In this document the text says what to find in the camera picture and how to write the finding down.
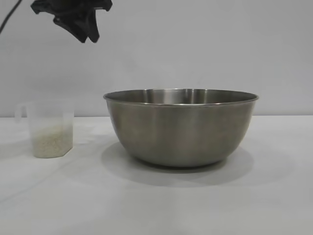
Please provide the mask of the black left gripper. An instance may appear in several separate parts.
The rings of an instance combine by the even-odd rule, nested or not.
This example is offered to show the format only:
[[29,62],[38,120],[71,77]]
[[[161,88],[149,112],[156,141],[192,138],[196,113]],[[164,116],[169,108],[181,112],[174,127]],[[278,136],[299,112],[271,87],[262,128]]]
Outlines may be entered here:
[[[87,38],[97,43],[100,35],[95,10],[109,11],[111,7],[111,0],[35,0],[31,4],[35,14],[46,12],[54,15],[53,22],[81,43],[85,43]],[[82,17],[71,16],[80,13],[83,13]]]

